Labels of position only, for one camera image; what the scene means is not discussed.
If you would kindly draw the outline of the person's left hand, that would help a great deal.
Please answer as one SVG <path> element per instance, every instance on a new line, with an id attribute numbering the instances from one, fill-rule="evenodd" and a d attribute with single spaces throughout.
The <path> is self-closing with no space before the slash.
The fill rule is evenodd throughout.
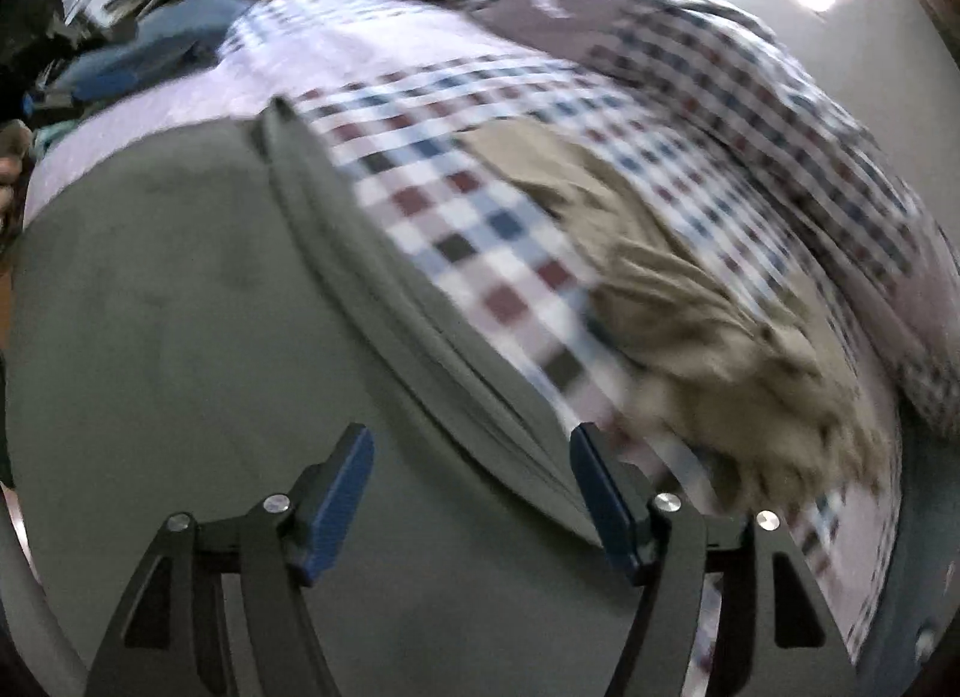
<path id="1" fill-rule="evenodd" d="M 34 137 L 25 122 L 9 121 L 2 125 L 0 142 L 0 232 L 7 248 L 23 226 Z"/>

